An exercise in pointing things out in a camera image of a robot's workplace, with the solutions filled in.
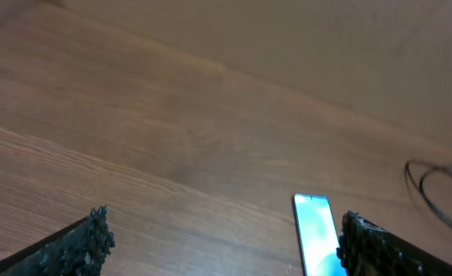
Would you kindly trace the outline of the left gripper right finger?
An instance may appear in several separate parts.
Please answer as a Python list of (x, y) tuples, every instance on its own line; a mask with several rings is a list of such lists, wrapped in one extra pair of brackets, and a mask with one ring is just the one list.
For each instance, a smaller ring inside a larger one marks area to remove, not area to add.
[(336, 256), (348, 276), (452, 276), (452, 264), (348, 211)]

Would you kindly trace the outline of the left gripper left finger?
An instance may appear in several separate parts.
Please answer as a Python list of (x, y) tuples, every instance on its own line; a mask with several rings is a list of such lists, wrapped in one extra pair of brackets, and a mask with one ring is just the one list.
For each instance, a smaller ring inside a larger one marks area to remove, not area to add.
[(115, 247), (107, 207), (0, 261), (0, 276), (100, 275)]

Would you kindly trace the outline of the Galaxy S24+ smartphone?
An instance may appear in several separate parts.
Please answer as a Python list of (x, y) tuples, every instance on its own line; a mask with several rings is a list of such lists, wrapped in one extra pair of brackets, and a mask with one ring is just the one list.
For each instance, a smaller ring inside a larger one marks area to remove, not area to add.
[(337, 256), (336, 225), (325, 196), (294, 194), (293, 213), (306, 276), (346, 276)]

